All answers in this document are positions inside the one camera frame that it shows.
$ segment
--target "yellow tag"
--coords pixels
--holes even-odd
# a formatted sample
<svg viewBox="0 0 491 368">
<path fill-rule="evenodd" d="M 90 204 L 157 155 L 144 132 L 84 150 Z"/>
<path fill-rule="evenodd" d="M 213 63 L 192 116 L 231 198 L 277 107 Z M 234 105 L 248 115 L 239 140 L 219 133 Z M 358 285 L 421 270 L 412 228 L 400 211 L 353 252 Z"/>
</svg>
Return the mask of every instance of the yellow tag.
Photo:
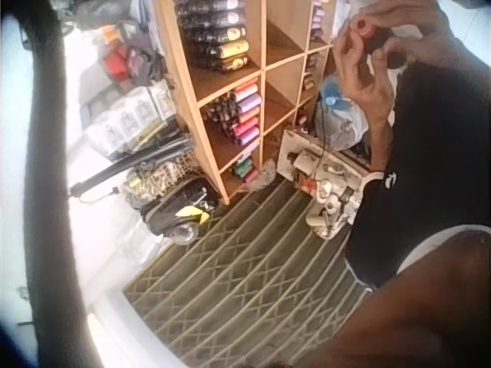
<svg viewBox="0 0 491 368">
<path fill-rule="evenodd" d="M 193 205 L 187 205 L 186 207 L 182 207 L 181 210 L 176 213 L 177 217 L 188 217 L 188 216 L 196 216 L 201 215 L 203 211 L 201 209 L 197 209 Z"/>
<path fill-rule="evenodd" d="M 201 219 L 199 220 L 199 224 L 204 224 L 206 221 L 208 221 L 209 215 L 206 212 L 203 212 L 201 214 Z"/>
</svg>

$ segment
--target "wooden shelving unit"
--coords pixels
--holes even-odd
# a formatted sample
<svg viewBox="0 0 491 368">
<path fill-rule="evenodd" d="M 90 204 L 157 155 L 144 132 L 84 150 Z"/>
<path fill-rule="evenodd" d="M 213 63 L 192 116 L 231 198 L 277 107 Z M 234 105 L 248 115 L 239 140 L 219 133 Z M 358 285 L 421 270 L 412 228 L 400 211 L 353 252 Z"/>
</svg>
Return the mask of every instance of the wooden shelving unit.
<svg viewBox="0 0 491 368">
<path fill-rule="evenodd" d="M 153 6 L 167 69 L 175 85 L 178 121 L 189 128 L 203 172 L 228 204 L 242 187 L 242 181 L 229 168 L 248 146 L 259 141 L 252 158 L 260 169 L 278 154 L 283 130 L 295 125 L 298 108 L 309 106 L 313 112 L 328 59 L 336 0 L 322 4 L 326 14 L 322 23 L 324 35 L 319 42 L 310 41 L 313 0 L 245 0 L 250 62 L 228 74 L 197 68 L 186 59 L 173 0 L 153 0 Z M 317 52 L 315 88 L 302 93 L 307 56 Z M 217 126 L 204 123 L 200 108 L 256 77 L 262 96 L 260 136 L 239 146 L 223 136 Z"/>
</svg>

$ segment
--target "hand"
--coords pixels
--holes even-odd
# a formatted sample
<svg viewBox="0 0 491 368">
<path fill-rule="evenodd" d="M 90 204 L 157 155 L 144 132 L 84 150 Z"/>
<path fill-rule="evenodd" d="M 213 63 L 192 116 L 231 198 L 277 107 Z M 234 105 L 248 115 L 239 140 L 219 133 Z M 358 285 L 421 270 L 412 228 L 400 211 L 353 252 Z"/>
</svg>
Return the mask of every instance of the hand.
<svg viewBox="0 0 491 368">
<path fill-rule="evenodd" d="M 382 28 L 416 25 L 423 38 L 389 38 L 384 52 L 401 51 L 434 67 L 460 69 L 468 51 L 453 36 L 448 18 L 436 0 L 381 0 L 361 9 L 364 18 Z"/>
<path fill-rule="evenodd" d="M 351 98 L 367 117 L 371 130 L 385 128 L 394 105 L 394 90 L 387 73 L 387 53 L 372 54 L 374 75 L 364 54 L 363 40 L 345 23 L 334 40 L 333 55 L 343 93 Z"/>
</svg>

